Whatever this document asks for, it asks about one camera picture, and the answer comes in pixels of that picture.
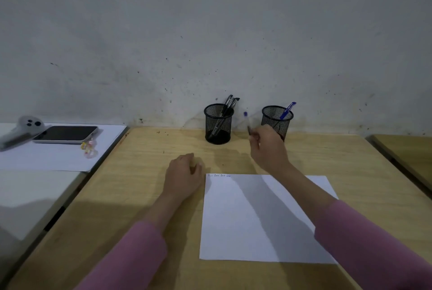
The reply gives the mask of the wooden side desk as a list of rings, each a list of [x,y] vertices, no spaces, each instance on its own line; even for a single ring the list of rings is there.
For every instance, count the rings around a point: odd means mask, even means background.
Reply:
[[[432,136],[375,134],[366,140],[432,200]]]

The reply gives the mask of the black mesh pen holder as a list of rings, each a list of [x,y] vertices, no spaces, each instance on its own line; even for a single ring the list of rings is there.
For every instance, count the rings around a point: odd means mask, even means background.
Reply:
[[[292,111],[285,112],[286,108],[282,106],[266,106],[262,108],[261,125],[271,126],[285,141],[289,128],[289,123],[294,115]]]
[[[213,145],[223,145],[231,139],[231,126],[234,109],[225,104],[215,103],[204,109],[205,139]]]

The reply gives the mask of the person's right hand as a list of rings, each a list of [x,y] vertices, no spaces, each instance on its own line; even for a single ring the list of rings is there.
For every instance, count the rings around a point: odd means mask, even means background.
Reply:
[[[251,151],[251,157],[268,174],[278,179],[291,167],[285,144],[272,128],[272,146],[266,150]]]

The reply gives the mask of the grey handheld controller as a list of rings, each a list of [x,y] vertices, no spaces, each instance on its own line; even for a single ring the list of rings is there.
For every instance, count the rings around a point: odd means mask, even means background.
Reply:
[[[6,151],[33,139],[46,130],[44,122],[34,116],[21,116],[15,127],[0,136],[0,151]]]

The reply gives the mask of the black pen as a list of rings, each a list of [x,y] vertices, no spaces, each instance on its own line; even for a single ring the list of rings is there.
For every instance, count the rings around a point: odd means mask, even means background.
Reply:
[[[233,97],[232,94],[229,95],[229,97],[227,98],[227,100],[226,100],[226,102],[225,102],[225,104],[224,104],[224,107],[223,107],[223,109],[222,109],[222,111],[221,111],[221,116],[220,116],[220,118],[219,118],[217,124],[216,124],[215,127],[213,128],[212,135],[216,135],[216,134],[219,132],[219,129],[220,129],[220,127],[221,127],[220,125],[224,123],[226,112],[227,112],[227,110],[229,109],[229,107],[230,107],[230,105],[231,105],[233,99],[234,99],[234,97]]]
[[[231,103],[229,109],[228,109],[227,112],[226,112],[225,120],[228,118],[228,115],[230,114],[230,111],[233,111],[233,110],[234,110],[234,107],[235,107],[236,103],[237,103],[239,100],[240,100],[240,98],[235,98],[235,97],[234,97],[234,99],[233,99],[233,101],[232,101],[232,103]],[[212,135],[212,132],[211,132],[211,134],[210,134],[209,137],[212,138],[212,137],[215,137],[215,136],[216,136],[216,135]]]

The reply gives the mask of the white side table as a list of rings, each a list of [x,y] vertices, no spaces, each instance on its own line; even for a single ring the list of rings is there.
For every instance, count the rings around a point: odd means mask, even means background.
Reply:
[[[0,283],[90,172],[0,170]]]

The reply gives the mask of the person's left forearm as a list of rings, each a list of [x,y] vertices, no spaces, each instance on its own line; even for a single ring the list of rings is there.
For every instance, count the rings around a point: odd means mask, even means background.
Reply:
[[[145,290],[168,253],[163,231],[190,195],[164,191],[74,290]]]

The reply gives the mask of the person's right forearm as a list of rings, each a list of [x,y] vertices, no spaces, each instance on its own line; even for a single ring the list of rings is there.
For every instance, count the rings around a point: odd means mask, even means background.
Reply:
[[[265,168],[315,226],[315,239],[362,290],[432,290],[432,265],[306,178],[289,161]]]

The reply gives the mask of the smartphone with dark screen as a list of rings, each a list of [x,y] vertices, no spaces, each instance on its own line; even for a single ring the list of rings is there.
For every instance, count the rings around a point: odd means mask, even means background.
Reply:
[[[51,126],[33,138],[38,144],[78,145],[91,140],[99,131],[97,126]]]

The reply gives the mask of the person's left hand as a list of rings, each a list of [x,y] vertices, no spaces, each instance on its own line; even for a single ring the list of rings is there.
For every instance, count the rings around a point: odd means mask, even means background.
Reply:
[[[162,196],[181,203],[189,198],[202,185],[204,180],[205,172],[203,175],[198,176],[181,175],[178,169],[177,157],[170,162],[166,170]]]

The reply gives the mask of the large blank white paper sheet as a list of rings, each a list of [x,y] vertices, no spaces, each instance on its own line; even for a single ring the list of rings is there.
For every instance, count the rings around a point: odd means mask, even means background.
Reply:
[[[37,144],[32,141],[0,151],[0,170],[90,172],[126,130],[125,125],[96,124],[95,151],[90,158],[80,144]]]

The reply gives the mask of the white paper sheet with writing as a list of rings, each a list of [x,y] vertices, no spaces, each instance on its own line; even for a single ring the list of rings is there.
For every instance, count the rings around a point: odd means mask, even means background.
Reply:
[[[199,258],[337,264],[315,226],[272,176],[206,175]]]

